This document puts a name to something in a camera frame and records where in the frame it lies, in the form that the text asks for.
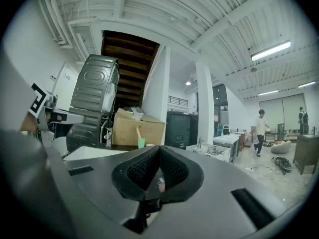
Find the black vacuum cleaner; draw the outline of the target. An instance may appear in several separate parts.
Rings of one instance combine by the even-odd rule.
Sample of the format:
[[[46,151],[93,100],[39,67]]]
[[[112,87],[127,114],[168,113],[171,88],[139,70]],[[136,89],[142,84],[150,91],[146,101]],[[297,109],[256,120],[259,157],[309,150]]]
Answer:
[[[273,157],[272,161],[274,164],[282,171],[285,175],[286,173],[290,173],[292,166],[289,160],[283,157]]]

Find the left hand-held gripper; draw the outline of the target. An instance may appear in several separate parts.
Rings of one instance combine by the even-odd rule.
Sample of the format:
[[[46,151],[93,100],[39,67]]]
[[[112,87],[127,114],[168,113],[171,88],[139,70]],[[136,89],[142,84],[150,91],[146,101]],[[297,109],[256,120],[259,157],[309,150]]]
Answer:
[[[39,84],[33,83],[31,88],[37,97],[32,103],[29,112],[35,117],[37,125],[36,135],[44,147],[50,147],[54,140],[54,133],[49,129],[49,122],[59,124],[78,124],[84,122],[85,117],[83,115],[55,109],[56,97],[41,88]]]

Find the white vanity counter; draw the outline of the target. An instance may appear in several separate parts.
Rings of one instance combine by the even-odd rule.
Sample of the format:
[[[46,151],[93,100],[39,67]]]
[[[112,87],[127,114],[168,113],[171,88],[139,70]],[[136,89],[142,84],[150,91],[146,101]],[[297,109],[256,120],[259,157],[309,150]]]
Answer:
[[[233,145],[239,140],[239,135],[238,134],[229,134],[229,135],[222,135],[215,137],[213,139],[213,144],[222,144],[222,145]]]

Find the clear plastic wrap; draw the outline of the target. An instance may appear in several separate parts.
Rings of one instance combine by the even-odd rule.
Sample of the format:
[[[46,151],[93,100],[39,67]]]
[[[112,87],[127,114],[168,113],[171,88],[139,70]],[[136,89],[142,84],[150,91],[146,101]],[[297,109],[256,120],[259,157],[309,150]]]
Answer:
[[[124,107],[124,110],[132,114],[136,121],[141,121],[144,115],[144,111],[140,107]]]

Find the marble patterned sink cabinet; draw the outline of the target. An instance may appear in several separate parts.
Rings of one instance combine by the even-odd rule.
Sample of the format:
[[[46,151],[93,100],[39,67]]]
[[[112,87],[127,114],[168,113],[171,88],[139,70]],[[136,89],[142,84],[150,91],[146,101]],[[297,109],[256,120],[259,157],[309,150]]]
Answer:
[[[186,147],[187,151],[202,154],[208,157],[214,157],[218,160],[231,162],[231,148],[222,147],[218,145],[203,144],[201,148],[198,145],[191,145]]]

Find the dark wooden cabinet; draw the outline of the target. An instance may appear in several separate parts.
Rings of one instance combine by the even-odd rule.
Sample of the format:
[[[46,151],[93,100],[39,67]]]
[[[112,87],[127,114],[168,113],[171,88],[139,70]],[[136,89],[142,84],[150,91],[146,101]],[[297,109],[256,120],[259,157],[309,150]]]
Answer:
[[[319,135],[298,135],[293,164],[303,175],[306,166],[314,166],[314,174],[319,161]]]

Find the large cardboard box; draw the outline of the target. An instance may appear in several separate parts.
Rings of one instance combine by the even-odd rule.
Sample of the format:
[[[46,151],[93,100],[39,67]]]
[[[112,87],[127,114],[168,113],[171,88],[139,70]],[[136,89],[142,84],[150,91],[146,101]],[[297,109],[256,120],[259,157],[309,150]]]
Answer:
[[[146,144],[161,145],[164,135],[165,123],[148,115],[142,115],[140,120],[136,116],[122,108],[115,113],[112,144],[137,146],[138,131]]]

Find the grey metal washing machine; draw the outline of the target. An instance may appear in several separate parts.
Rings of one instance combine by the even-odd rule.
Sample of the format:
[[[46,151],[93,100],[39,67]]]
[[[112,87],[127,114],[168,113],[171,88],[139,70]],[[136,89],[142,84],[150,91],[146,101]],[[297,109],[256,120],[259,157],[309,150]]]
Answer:
[[[69,111],[83,115],[84,121],[74,124],[66,136],[67,150],[72,152],[83,145],[99,144],[102,113],[77,108],[70,108]]]
[[[78,75],[71,107],[110,113],[119,78],[117,61],[114,57],[89,55]]]

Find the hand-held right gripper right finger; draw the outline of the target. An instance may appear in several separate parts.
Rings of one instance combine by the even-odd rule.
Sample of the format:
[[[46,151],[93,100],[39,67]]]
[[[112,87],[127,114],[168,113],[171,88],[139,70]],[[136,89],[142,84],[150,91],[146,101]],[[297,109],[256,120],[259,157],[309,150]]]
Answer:
[[[204,172],[196,162],[166,146],[159,149],[159,161],[165,183],[165,191],[159,198],[161,203],[184,202],[201,187]]]

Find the person's left forearm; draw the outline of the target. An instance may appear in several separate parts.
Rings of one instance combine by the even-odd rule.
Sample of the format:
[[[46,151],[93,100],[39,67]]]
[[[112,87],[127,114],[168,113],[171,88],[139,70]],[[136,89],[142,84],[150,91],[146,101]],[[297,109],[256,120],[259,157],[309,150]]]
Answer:
[[[36,118],[31,113],[27,113],[20,128],[21,133],[24,135],[36,136],[37,129]]]

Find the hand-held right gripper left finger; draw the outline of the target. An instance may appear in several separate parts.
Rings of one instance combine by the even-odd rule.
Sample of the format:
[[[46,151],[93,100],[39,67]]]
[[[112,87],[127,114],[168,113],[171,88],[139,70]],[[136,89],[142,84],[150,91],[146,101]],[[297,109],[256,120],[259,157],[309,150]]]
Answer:
[[[160,168],[160,147],[153,146],[120,163],[112,171],[112,183],[126,199],[143,201]]]

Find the white bean bag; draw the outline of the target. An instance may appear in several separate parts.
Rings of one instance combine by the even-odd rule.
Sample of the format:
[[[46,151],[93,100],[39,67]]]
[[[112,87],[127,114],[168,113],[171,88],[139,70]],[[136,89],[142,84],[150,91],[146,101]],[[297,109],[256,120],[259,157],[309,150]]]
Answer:
[[[274,154],[286,154],[289,152],[292,142],[290,140],[288,141],[282,141],[280,144],[274,144],[271,147],[271,152]]]

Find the dark wooden staircase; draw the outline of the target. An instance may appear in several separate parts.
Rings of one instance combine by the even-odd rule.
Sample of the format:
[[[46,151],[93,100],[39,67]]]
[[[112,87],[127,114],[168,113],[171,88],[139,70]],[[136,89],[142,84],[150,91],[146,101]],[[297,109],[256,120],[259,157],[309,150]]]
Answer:
[[[119,82],[115,108],[141,106],[159,44],[135,35],[103,31],[101,54],[117,58]]]

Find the black cabinet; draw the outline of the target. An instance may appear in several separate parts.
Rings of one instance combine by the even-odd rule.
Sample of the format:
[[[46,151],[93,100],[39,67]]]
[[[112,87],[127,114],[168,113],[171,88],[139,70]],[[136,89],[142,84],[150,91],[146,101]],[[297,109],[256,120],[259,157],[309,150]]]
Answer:
[[[186,149],[196,145],[198,137],[198,115],[168,111],[164,144]]]

